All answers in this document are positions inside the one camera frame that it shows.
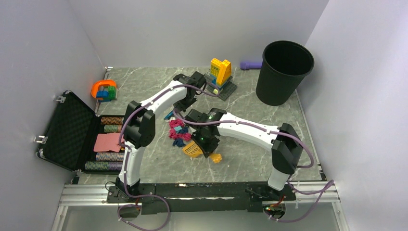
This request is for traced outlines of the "yellow slotted scoop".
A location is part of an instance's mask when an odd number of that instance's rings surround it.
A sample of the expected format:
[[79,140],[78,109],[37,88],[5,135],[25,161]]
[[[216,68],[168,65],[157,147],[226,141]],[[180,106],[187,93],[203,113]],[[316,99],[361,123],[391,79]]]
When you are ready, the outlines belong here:
[[[186,144],[182,148],[182,151],[185,155],[189,156],[190,158],[197,158],[201,155],[204,155],[203,151],[194,141],[191,141],[188,144]],[[219,163],[222,160],[222,155],[211,153],[208,155],[208,158],[210,158],[214,163]]]

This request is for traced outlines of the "blue hand brush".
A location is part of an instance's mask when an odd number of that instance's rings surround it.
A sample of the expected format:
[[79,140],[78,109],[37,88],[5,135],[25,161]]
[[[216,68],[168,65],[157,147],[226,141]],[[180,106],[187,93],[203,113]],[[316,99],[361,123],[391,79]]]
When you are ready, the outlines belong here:
[[164,120],[170,120],[174,116],[173,111],[170,111],[165,117]]

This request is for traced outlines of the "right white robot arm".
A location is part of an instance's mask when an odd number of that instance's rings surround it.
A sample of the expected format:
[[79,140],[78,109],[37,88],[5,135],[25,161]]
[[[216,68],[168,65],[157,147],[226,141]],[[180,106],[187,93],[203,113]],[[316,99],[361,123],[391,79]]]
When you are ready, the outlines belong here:
[[291,125],[262,125],[218,108],[211,109],[207,114],[192,109],[185,119],[186,124],[195,129],[191,139],[205,157],[216,150],[221,136],[246,141],[268,151],[271,154],[272,171],[265,187],[266,196],[277,200],[284,194],[286,181],[294,174],[303,151],[300,139]]

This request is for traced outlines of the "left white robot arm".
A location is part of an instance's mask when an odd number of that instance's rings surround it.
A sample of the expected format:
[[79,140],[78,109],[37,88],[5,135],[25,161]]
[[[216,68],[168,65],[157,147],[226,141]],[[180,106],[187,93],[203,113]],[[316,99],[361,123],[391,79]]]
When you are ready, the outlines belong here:
[[121,171],[116,179],[119,196],[126,202],[139,195],[140,167],[146,147],[153,141],[156,118],[170,107],[185,111],[203,91],[206,78],[199,72],[176,75],[161,91],[138,103],[131,101],[126,110],[119,143],[125,148]]

